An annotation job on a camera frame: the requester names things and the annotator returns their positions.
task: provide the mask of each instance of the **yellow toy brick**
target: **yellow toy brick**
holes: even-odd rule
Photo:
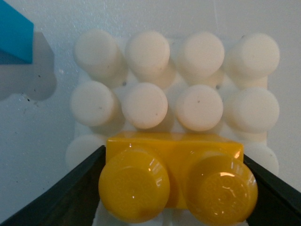
[[[128,131],[107,140],[99,194],[107,210],[126,222],[178,208],[222,226],[244,221],[258,191],[240,143],[214,134]]]

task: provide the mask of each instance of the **white background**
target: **white background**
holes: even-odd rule
[[[281,59],[279,68],[269,77],[269,90],[279,100],[280,118],[269,132],[268,146],[278,157],[279,177],[301,191],[301,1],[6,2],[30,19],[36,32],[43,32],[55,56],[56,86],[43,83],[40,89],[55,89],[54,93],[47,99],[35,97],[28,101],[24,91],[34,79],[29,75],[8,77],[7,69],[0,65],[0,222],[68,172],[64,155],[73,139],[75,123],[69,98],[79,71],[72,47],[80,34],[95,27],[116,37],[148,29],[169,38],[201,30],[231,40],[254,32],[273,37],[279,44]],[[8,84],[12,89],[3,90]]]

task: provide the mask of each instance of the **blue block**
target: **blue block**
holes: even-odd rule
[[[0,64],[32,63],[33,23],[0,0]]]

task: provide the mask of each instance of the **white surface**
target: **white surface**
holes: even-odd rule
[[[270,148],[261,143],[246,143],[245,154],[275,175],[279,174],[278,159]]]
[[[136,128],[158,126],[167,113],[167,98],[158,86],[143,82],[132,88],[122,102],[125,118]]]
[[[100,29],[82,34],[73,49],[74,60],[94,80],[112,78],[122,66],[122,55],[115,39]]]
[[[119,45],[119,48],[122,52],[124,52],[127,38],[116,38],[116,41]],[[171,57],[170,62],[174,61],[177,57],[177,50],[180,47],[180,44],[183,42],[183,39],[168,39],[170,49],[171,49]],[[187,130],[180,122],[177,120],[175,116],[175,109],[176,109],[176,101],[181,93],[183,93],[186,89],[188,89],[189,85],[187,84],[187,80],[183,78],[182,75],[180,75],[179,71],[176,71],[176,68],[171,70],[171,74],[174,74],[170,78],[174,78],[170,80],[169,82],[163,82],[165,85],[165,88],[163,89],[167,101],[168,101],[168,110],[166,117],[164,120],[158,125],[153,128],[147,129],[147,131],[155,131],[155,132],[192,132],[191,130]],[[87,73],[81,71],[79,72],[79,84],[90,81],[91,78],[88,76]],[[216,85],[218,86],[217,91],[221,95],[222,99],[227,99],[228,96],[232,93],[235,93],[239,91],[238,87],[235,85],[235,83],[228,77],[227,74],[223,70],[218,70],[214,75],[210,76],[207,80],[205,80],[206,83],[208,83],[212,88],[217,89]],[[122,85],[119,87],[115,87],[112,89],[112,91],[116,94],[118,99],[121,103],[124,104],[125,97],[128,93],[131,92],[131,89],[133,87],[140,84],[137,77],[132,73],[131,70],[128,71],[128,74],[126,78],[123,80]],[[260,86],[263,88],[267,87],[267,80],[262,80],[260,82]],[[80,125],[79,123],[76,123],[75,126],[75,137],[78,135],[84,135],[84,134],[90,134],[90,133],[104,133],[106,132],[107,136],[113,136],[116,133],[118,133],[121,130],[133,130],[136,131],[137,128],[135,128],[129,120],[126,121],[120,121],[116,124],[112,124],[110,126],[106,126],[102,128],[102,130],[95,130],[93,128],[85,127],[83,125]],[[230,128],[222,119],[214,128],[207,132],[217,133],[221,136],[227,137],[229,139],[233,140],[241,140],[246,139],[249,141],[256,141],[256,142],[266,142],[267,134],[261,133],[261,134],[250,134],[250,133],[242,133],[239,132],[237,129]]]
[[[152,81],[159,76],[164,76],[169,56],[168,41],[157,31],[134,35],[128,41],[125,50],[129,67],[142,81]]]
[[[225,68],[238,79],[259,79],[276,70],[280,53],[272,37],[255,33],[243,36],[226,58]]]
[[[210,32],[200,32],[188,37],[182,44],[177,66],[192,82],[202,81],[216,72],[224,61],[222,41]]]
[[[72,170],[100,146],[106,144],[107,138],[101,135],[83,135],[73,140],[67,147],[66,163]]]
[[[225,101],[226,122],[243,132],[263,133],[274,127],[279,118],[275,96],[261,87],[244,89]]]
[[[212,129],[221,120],[222,99],[217,91],[205,85],[186,89],[177,99],[175,115],[180,123],[194,131]]]
[[[281,58],[279,67],[269,76],[269,90],[277,97],[281,112],[269,132],[268,145],[278,157],[280,178],[301,191],[300,1],[6,2],[32,20],[36,31],[43,32],[55,55],[57,87],[50,98],[29,102],[22,95],[32,83],[29,76],[8,76],[0,66],[0,203],[5,206],[0,210],[0,221],[67,173],[64,155],[74,135],[69,100],[79,76],[72,49],[80,34],[96,27],[117,37],[149,29],[175,38],[201,30],[235,41],[254,32],[273,37]],[[10,89],[3,89],[3,83]]]
[[[121,110],[114,93],[97,81],[88,81],[76,87],[70,106],[75,119],[86,126],[107,124]]]
[[[129,224],[114,218],[99,202],[92,226],[206,226],[189,210],[165,209],[156,218],[139,224]],[[246,222],[236,226],[248,226]]]

